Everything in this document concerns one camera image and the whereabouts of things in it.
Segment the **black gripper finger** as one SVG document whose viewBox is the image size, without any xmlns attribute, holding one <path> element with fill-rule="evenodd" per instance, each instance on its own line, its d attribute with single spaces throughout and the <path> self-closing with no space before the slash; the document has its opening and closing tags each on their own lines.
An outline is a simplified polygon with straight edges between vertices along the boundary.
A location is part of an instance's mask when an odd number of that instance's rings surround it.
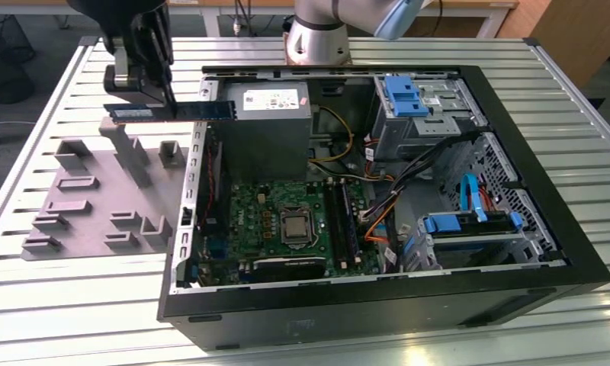
<svg viewBox="0 0 610 366">
<path fill-rule="evenodd" d="M 170 32 L 143 30 L 134 38 L 107 37 L 106 45 L 115 56 L 115 64 L 106 69 L 106 91 L 134 104 L 160 104 L 163 116 L 175 119 L 179 107 L 172 89 Z"/>
</svg>

